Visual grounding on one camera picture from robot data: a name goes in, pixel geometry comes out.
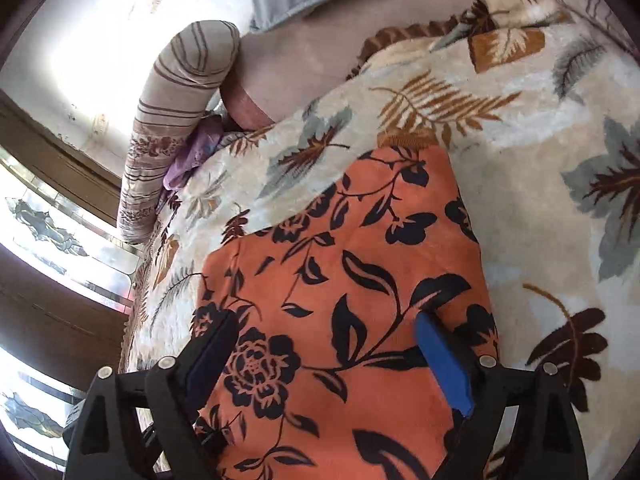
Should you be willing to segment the leaf pattern plush blanket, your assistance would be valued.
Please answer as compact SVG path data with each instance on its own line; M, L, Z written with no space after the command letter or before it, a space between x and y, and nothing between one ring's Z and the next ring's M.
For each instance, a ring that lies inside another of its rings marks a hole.
M298 214L377 148L449 158L480 246L496 358L560 373L588 474L639 444L639 65L554 0L475 0L459 20L366 43L344 84L239 136L158 215L122 368L192 333L206 258L232 226Z

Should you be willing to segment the stained glass window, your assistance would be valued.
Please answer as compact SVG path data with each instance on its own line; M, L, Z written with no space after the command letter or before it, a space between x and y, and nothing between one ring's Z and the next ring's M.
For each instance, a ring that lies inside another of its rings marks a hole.
M118 363L138 262L109 224L1 153L1 422L44 474L62 474L66 417Z

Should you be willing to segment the pink bed sheet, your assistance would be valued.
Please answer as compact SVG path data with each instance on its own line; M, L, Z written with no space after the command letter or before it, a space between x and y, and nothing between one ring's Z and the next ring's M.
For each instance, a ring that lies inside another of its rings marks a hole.
M331 0L270 32L247 34L222 102L243 130L280 122L342 84L380 29L446 21L471 1Z

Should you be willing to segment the striped floral long pillow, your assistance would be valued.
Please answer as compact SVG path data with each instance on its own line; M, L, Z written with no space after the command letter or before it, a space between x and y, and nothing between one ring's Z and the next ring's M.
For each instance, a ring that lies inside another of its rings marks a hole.
M124 242L145 242L153 229L165 174L204 117L239 53L240 33L227 21L194 22L155 59L137 102L117 209Z

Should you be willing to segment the purple cloth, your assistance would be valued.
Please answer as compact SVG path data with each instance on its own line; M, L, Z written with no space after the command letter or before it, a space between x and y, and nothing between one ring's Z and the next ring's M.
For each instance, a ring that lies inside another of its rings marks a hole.
M221 115L210 114L201 119L169 165L163 178L164 189L183 188L198 167L239 136L242 133L231 131Z

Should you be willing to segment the striped floral right pillow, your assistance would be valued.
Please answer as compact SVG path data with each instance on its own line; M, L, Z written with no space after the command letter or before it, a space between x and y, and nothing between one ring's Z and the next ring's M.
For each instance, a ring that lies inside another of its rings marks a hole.
M614 14L605 0L558 0L568 10L586 20L608 39L613 40L635 58L639 57L639 48L634 44L620 19Z

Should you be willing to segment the orange black floral garment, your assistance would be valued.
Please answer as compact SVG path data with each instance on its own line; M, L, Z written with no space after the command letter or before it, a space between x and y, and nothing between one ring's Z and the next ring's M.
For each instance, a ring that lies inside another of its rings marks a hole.
M192 321L238 342L202 408L225 479L427 479L458 416L414 339L435 312L495 356L480 246L448 155L377 148L294 216L232 226L205 260Z

